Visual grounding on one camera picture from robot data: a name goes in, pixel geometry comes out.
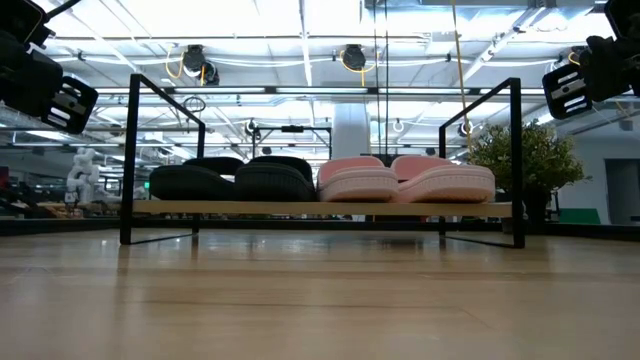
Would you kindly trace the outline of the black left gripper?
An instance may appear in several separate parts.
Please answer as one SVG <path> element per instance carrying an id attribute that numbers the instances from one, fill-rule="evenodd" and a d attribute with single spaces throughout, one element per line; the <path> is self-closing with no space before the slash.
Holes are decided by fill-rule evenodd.
<path id="1" fill-rule="evenodd" d="M 35 51 L 27 53 L 8 32 L 0 32 L 0 101 L 69 134 L 81 134 L 98 100 L 84 82 L 63 76 L 62 67 Z"/>

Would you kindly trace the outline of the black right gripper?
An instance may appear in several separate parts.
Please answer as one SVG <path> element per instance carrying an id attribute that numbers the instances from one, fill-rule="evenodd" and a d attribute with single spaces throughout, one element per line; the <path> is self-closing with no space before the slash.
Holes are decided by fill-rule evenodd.
<path id="1" fill-rule="evenodd" d="M 640 39 L 587 38 L 580 67 L 570 63 L 542 77 L 550 115 L 566 120 L 630 90 L 640 98 Z"/>

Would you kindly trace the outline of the black slide sandal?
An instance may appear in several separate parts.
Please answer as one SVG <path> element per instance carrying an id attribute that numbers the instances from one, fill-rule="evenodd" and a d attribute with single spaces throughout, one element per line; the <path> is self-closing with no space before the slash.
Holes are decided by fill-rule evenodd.
<path id="1" fill-rule="evenodd" d="M 290 156 L 261 156 L 241 166 L 234 179 L 240 201 L 315 202 L 309 163 Z"/>
<path id="2" fill-rule="evenodd" d="M 225 176 L 234 176 L 243 165 L 233 157 L 203 157 L 160 166 L 150 174 L 149 192 L 160 200 L 234 200 L 234 182 Z"/>

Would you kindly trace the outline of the pink slide sandal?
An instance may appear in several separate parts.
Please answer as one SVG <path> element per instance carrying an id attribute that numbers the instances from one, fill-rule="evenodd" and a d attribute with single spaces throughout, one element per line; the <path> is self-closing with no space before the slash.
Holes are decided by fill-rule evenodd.
<path id="1" fill-rule="evenodd" d="M 496 192 L 493 172 L 482 166 L 405 155 L 396 158 L 391 169 L 399 181 L 400 203 L 488 203 Z"/>
<path id="2" fill-rule="evenodd" d="M 398 195 L 396 173 L 373 156 L 330 160 L 317 175 L 321 202 L 389 202 Z"/>

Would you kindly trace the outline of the black-framed wooden shoe shelf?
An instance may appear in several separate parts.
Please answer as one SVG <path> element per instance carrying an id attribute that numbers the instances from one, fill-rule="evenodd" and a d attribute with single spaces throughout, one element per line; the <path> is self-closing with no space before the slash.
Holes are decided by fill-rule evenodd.
<path id="1" fill-rule="evenodd" d="M 456 114 L 453 119 L 458 120 L 471 109 L 476 108 L 500 91 L 509 91 L 510 105 L 510 149 L 512 157 L 512 201 L 510 203 L 489 204 L 438 204 L 438 203 L 337 203 L 337 202 L 234 202 L 234 201 L 153 201 L 135 200 L 133 185 L 135 177 L 135 150 L 137 145 L 137 131 L 140 107 L 141 87 L 146 86 L 152 93 L 158 95 L 168 104 L 176 107 L 188 117 L 193 114 L 178 104 L 165 91 L 161 90 L 151 80 L 141 74 L 130 77 L 128 89 L 128 106 L 125 141 L 125 164 L 120 210 L 119 242 L 122 246 L 134 245 L 132 230 L 140 223 L 134 219 L 136 213 L 171 213 L 182 212 L 193 216 L 191 234 L 200 231 L 200 216 L 207 213 L 232 214 L 361 214 L 361 215 L 435 215 L 440 218 L 438 233 L 443 239 L 446 234 L 447 216 L 489 216 L 510 218 L 512 220 L 512 242 L 504 243 L 504 248 L 523 249 L 526 246 L 525 226 L 523 220 L 523 151 L 522 151 L 522 87 L 519 78 L 508 78 L 487 94 L 474 101 L 468 109 Z"/>

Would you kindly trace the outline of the white humanoid robot figure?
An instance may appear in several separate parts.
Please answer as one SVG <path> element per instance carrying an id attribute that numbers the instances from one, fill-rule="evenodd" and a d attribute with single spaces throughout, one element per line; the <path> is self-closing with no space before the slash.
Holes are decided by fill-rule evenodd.
<path id="1" fill-rule="evenodd" d="M 99 179 L 99 167 L 93 164 L 96 152 L 80 147 L 73 157 L 73 165 L 66 179 L 66 204 L 88 204 L 94 198 L 94 186 Z"/>

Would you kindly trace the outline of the green artificial potted plant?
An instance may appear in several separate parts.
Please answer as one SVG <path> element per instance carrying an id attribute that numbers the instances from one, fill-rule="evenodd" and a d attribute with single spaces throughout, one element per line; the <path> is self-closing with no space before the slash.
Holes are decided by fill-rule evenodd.
<path id="1" fill-rule="evenodd" d="M 522 127 L 522 202 L 526 227 L 532 233 L 545 230 L 546 206 L 552 194 L 566 185 L 588 181 L 583 164 L 573 154 L 573 141 L 559 137 L 548 126 Z M 495 176 L 496 188 L 513 198 L 511 129 L 492 125 L 471 143 L 469 163 L 486 167 Z"/>

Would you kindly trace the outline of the green box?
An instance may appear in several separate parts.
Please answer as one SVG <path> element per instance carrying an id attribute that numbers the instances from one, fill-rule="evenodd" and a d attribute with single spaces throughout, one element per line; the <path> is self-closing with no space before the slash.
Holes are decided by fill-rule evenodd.
<path id="1" fill-rule="evenodd" d="M 565 224 L 601 224 L 596 208 L 562 208 L 559 212 L 558 221 Z"/>

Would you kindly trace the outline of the black aluminium table frame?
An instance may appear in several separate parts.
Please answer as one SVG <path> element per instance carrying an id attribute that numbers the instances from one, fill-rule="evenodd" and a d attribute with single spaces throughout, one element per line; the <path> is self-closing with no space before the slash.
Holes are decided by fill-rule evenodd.
<path id="1" fill-rule="evenodd" d="M 117 218 L 93 219 L 3 219 L 0 236 L 32 235 L 42 233 L 78 232 L 117 229 Z M 240 230 L 319 230 L 319 231 L 437 231 L 437 223 L 413 222 L 349 222 L 316 220 L 202 220 L 203 229 Z M 584 237 L 604 240 L 640 242 L 640 226 L 547 224 L 539 235 Z"/>

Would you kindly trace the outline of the black background gantry frame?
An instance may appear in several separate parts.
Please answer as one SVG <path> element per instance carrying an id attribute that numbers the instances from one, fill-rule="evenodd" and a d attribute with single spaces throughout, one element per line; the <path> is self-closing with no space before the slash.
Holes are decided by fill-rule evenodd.
<path id="1" fill-rule="evenodd" d="M 269 126 L 253 128 L 251 133 L 251 155 L 256 156 L 256 150 L 259 146 L 264 144 L 264 141 L 273 133 L 281 132 L 288 134 L 300 134 L 304 132 L 311 132 L 316 138 L 328 149 L 329 158 L 333 156 L 333 134 L 331 127 L 313 127 L 302 125 L 286 125 L 286 126 Z"/>

